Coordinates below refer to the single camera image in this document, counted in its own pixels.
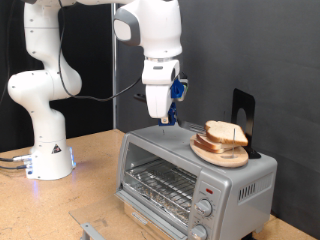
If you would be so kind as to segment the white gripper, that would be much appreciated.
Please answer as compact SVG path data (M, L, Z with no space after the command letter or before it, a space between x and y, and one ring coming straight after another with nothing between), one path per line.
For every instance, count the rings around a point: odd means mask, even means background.
M161 124L168 124L167 117L172 103L171 89L169 85L147 85L146 101L149 115L152 118L161 118Z

